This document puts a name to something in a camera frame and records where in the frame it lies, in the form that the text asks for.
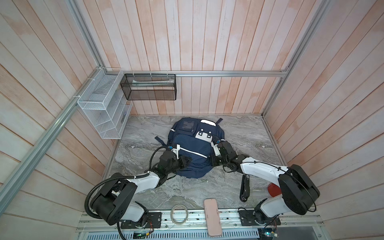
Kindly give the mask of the navy blue student backpack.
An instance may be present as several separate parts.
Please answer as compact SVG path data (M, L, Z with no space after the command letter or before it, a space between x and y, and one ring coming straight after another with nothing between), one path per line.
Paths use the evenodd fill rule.
M162 146L170 150L180 146L179 156L190 158L186 167L176 171L177 175L198 179L213 168L215 151L212 145L225 140L225 132L219 125L222 120L220 118L213 122L206 119L182 118L174 123L166 143L155 137Z

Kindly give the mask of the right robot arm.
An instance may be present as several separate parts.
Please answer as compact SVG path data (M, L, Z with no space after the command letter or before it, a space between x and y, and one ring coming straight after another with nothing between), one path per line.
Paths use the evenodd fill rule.
M212 143L215 156L213 166L228 168L229 173L243 174L244 178L255 176L280 189L277 196L264 199L254 208L254 219L259 225L268 225L279 215L293 212L305 215L321 193L302 167L298 165L278 166L258 161L248 155L238 155L227 141Z

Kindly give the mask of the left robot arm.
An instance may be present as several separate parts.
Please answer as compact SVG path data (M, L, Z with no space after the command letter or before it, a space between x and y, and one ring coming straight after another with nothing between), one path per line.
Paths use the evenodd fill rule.
M160 187L170 174L186 169L191 162L191 157L180 155L177 149L166 148L157 164L150 159L146 173L136 176L115 173L96 184L86 196L85 211L90 217L104 220L110 226L130 221L144 227L149 222L149 210L138 202L132 202L135 194Z

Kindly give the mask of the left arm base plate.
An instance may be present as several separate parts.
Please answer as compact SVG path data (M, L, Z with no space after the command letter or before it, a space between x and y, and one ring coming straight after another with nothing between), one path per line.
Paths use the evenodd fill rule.
M144 229L159 229L162 223L162 213L161 212L149 212L145 214L143 220L139 222L133 222L129 220L121 221L121 229L134 229L134 230L144 230Z

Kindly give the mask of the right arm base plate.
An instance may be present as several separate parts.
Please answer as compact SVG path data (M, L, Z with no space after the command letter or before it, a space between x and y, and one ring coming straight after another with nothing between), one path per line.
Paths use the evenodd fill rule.
M280 226L281 221L278 216L268 217L261 211L246 210L239 208L238 214L242 226Z

